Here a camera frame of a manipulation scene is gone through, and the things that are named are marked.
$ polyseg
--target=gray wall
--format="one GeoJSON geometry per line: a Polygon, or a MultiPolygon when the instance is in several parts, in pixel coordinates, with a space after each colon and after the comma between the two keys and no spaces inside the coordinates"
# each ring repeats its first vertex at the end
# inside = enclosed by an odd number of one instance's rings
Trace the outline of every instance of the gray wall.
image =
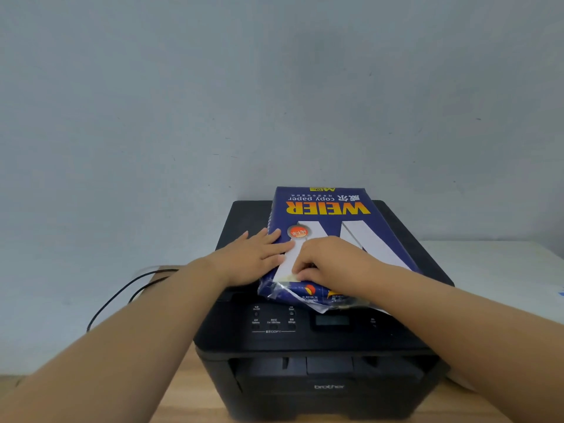
{"type": "Polygon", "coordinates": [[[366,187],[420,239],[564,256],[562,11],[1,0],[0,373],[77,338],[138,269],[213,250],[231,202],[277,185],[366,187]]]}

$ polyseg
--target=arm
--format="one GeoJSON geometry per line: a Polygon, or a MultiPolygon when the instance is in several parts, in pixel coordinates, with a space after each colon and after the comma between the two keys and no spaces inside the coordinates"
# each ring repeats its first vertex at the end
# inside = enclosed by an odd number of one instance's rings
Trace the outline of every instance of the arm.
{"type": "Polygon", "coordinates": [[[336,237],[307,241],[294,273],[381,306],[513,421],[562,421],[564,325],[384,264],[336,237]]]}
{"type": "Polygon", "coordinates": [[[0,421],[148,422],[220,292],[283,261],[279,235],[245,233],[152,287],[4,397],[0,421]]]}

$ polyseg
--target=blue paper package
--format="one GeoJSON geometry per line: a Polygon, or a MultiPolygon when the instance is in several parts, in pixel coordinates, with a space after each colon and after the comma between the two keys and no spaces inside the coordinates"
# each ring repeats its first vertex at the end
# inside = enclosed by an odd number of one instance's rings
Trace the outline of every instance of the blue paper package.
{"type": "Polygon", "coordinates": [[[277,187],[268,232],[280,228],[278,243],[294,241],[285,261],[261,278],[258,294],[290,305],[331,309],[370,306],[325,286],[297,281],[292,267],[309,239],[338,236],[387,264],[420,272],[364,188],[277,187]]]}

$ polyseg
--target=black printer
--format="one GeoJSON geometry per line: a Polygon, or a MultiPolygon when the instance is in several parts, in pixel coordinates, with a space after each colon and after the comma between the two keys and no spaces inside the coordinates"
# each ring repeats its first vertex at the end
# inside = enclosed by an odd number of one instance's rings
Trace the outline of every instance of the black printer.
{"type": "MultiPolygon", "coordinates": [[[[257,233],[271,203],[234,202],[217,248],[245,230],[257,233]]],[[[386,204],[374,203],[422,272],[453,285],[386,204]]],[[[223,291],[194,343],[229,414],[242,421],[298,414],[406,419],[449,370],[385,313],[320,314],[260,297],[257,283],[223,291]]]]}

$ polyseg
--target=person's left hand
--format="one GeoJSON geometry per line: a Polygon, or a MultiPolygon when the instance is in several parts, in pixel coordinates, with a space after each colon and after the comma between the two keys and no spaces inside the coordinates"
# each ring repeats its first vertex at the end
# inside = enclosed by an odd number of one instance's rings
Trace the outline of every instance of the person's left hand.
{"type": "Polygon", "coordinates": [[[272,234],[263,228],[250,239],[249,232],[244,232],[238,239],[231,242],[225,248],[204,257],[217,269],[222,280],[228,286],[239,286],[250,284],[262,275],[278,267],[284,256],[294,247],[294,241],[282,244],[272,244],[280,237],[280,229],[272,234]]]}

